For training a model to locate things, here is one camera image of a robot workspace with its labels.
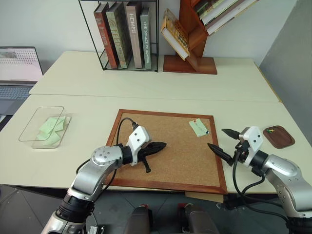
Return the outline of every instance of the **laptop keyboard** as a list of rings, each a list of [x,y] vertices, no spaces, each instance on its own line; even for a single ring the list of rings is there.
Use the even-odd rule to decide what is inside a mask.
[[[32,86],[6,86],[0,85],[0,99],[25,100],[29,96]]]

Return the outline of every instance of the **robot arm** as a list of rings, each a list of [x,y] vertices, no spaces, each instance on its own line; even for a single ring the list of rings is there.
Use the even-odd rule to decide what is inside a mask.
[[[147,164],[147,155],[166,146],[163,142],[152,142],[146,149],[141,149],[150,140],[146,129],[137,126],[129,136],[127,146],[103,146],[94,150],[90,161],[80,169],[67,195],[41,234],[82,234],[86,218],[93,211],[94,202],[101,195],[107,176],[122,164],[135,165],[140,161]]]
[[[241,133],[222,129],[228,136],[240,140],[235,156],[258,176],[265,176],[275,187],[292,228],[312,233],[312,186],[304,180],[300,168],[292,161],[259,150],[263,138],[258,127],[245,128]],[[208,144],[218,156],[232,166],[234,159],[215,145]]]

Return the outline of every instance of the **white table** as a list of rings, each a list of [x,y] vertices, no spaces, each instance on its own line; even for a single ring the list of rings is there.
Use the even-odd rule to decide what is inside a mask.
[[[278,102],[249,58],[215,58],[218,75],[103,71],[96,53],[64,52],[31,94]]]
[[[73,117],[61,145],[56,149],[33,150],[18,138],[34,111],[41,106],[64,106]],[[266,139],[262,151],[295,161],[304,178],[312,184],[312,148],[298,126],[279,102],[173,100],[125,97],[31,95],[0,132],[0,184],[68,188],[79,164],[92,151],[106,144],[119,109],[213,115],[219,146],[232,154],[237,141],[221,129],[241,131],[246,126],[260,129],[281,125],[294,137],[295,145],[279,150]],[[223,163],[228,192],[235,192],[232,168]],[[237,181],[242,188],[259,180],[239,164]],[[274,193],[265,182],[254,193]]]

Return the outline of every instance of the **wooden frame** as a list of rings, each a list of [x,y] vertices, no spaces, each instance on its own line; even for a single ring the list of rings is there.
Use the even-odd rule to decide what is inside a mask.
[[[189,117],[189,118],[207,118],[210,121],[210,128],[212,132],[212,140],[213,144],[218,145],[218,140],[216,137],[215,130],[215,122],[213,116],[206,115],[192,115],[192,114],[177,114],[177,113],[164,113],[164,112],[150,112],[150,111],[137,111],[137,110],[123,110],[120,109],[118,111],[116,120],[113,124],[111,133],[108,137],[106,146],[112,146],[115,134],[118,129],[119,122],[124,113],[129,114],[145,114],[145,115],[153,115],[153,116],[167,116],[167,117]],[[126,187],[141,187],[141,188],[156,188],[156,189],[168,189],[171,190],[182,190],[182,191],[193,191],[193,192],[204,192],[204,193],[212,193],[212,194],[226,194],[227,187],[223,172],[223,166],[221,159],[215,155],[216,166],[218,171],[218,179],[219,179],[219,187],[215,186],[203,186],[203,185],[193,185],[193,184],[176,184],[169,182],[157,182],[157,181],[143,181],[143,180],[126,180],[126,179],[118,179],[115,178],[112,185],[115,186],[126,186]]]
[[[189,36],[190,56],[165,55],[164,72],[217,74],[213,58],[203,58],[208,33],[193,7],[199,0],[181,0],[179,21]]]

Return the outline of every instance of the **book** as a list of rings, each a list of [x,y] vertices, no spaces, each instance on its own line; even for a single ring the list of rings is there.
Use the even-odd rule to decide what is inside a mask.
[[[127,27],[125,8],[122,2],[115,2],[106,11],[120,66],[127,68],[132,56],[129,30]]]
[[[204,25],[209,23],[211,20],[219,16],[222,12],[228,9],[232,4],[237,2],[237,0],[224,0],[216,8],[213,8],[207,15],[205,15],[201,21]]]
[[[151,19],[150,19],[150,8],[143,8],[141,16],[141,30],[142,30],[142,41],[143,41],[143,53],[145,69],[151,70]]]
[[[168,8],[164,13],[160,31],[183,60],[190,55],[188,35]]]
[[[231,7],[229,7],[226,11],[224,11],[220,16],[211,21],[206,25],[206,30],[209,35],[214,33],[224,24],[228,23],[235,17],[237,17],[240,13],[246,10],[249,6],[255,3],[258,0],[238,0]]]
[[[106,11],[108,9],[108,3],[99,5],[94,11],[94,17],[96,18],[97,27],[104,44],[109,64],[111,68],[118,68],[118,56],[106,17]]]
[[[196,4],[195,11],[199,13],[201,10],[204,10],[207,5],[208,5],[207,0],[201,0],[199,3]]]
[[[141,21],[139,19],[141,9],[142,3],[139,1],[132,1],[126,5],[133,59],[135,62],[135,67],[140,69],[143,66]]]
[[[208,14],[212,9],[216,8],[224,0],[209,0],[208,4],[202,8],[199,12],[199,18],[202,19],[206,14]]]

